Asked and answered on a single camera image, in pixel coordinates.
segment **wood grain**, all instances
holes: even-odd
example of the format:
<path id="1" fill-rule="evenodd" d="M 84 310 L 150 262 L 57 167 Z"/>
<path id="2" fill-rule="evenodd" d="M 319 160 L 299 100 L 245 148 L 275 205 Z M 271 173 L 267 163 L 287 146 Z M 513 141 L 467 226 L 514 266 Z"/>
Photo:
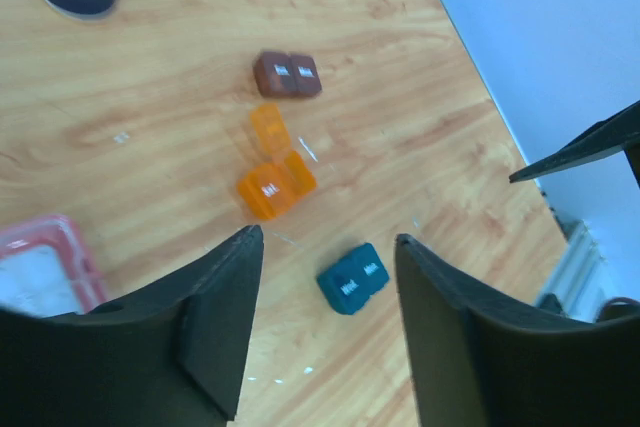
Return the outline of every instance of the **wood grain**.
<path id="1" fill-rule="evenodd" d="M 315 57 L 324 93 L 280 106 L 319 188 L 264 225 L 235 425 L 417 424 L 395 286 L 343 317 L 315 285 L 359 243 L 392 270 L 409 232 L 524 300 L 562 253 L 535 185 L 508 184 L 522 160 L 438 0 L 121 0 L 98 23 L 0 6 L 0 223 L 69 215 L 114 295 L 253 222 L 234 188 L 262 160 L 252 60 Z"/>

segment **pink plastic container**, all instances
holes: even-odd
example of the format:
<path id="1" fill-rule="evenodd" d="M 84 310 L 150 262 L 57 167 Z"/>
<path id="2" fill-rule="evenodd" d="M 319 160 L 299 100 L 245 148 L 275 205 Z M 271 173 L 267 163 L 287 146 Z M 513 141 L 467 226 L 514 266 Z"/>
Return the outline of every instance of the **pink plastic container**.
<path id="1" fill-rule="evenodd" d="M 74 223 L 48 215 L 0 232 L 0 307 L 33 317 L 84 314 L 107 291 Z"/>

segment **brown cube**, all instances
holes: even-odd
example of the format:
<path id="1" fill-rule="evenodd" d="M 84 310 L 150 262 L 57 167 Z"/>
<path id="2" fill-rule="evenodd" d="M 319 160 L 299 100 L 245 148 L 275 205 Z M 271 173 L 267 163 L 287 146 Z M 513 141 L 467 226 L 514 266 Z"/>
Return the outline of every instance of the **brown cube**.
<path id="1" fill-rule="evenodd" d="M 284 52 L 263 51 L 253 66 L 258 90 L 264 97 L 296 97 L 293 66 Z"/>
<path id="2" fill-rule="evenodd" d="M 322 92 L 322 84 L 313 57 L 303 54 L 291 54 L 293 77 L 298 86 L 299 97 L 315 97 Z"/>

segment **blue cube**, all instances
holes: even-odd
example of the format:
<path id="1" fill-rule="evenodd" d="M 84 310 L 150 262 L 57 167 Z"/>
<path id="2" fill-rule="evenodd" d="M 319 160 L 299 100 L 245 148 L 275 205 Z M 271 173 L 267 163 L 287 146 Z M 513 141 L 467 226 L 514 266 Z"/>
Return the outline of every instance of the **blue cube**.
<path id="1" fill-rule="evenodd" d="M 389 274 L 373 245 L 352 250 L 317 278 L 329 305 L 344 315 L 353 315 L 369 298 L 382 290 Z"/>

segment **translucent orange cube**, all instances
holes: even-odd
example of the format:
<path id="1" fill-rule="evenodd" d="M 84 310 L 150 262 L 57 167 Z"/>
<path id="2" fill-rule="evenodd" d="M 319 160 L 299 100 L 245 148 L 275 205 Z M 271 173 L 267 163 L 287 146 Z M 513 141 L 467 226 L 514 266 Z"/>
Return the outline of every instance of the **translucent orange cube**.
<path id="1" fill-rule="evenodd" d="M 278 106 L 264 104 L 250 117 L 262 148 L 272 161 L 249 172 L 238 182 L 237 189 L 257 217 L 269 220 L 284 214 L 317 184 L 300 154 L 292 150 Z"/>

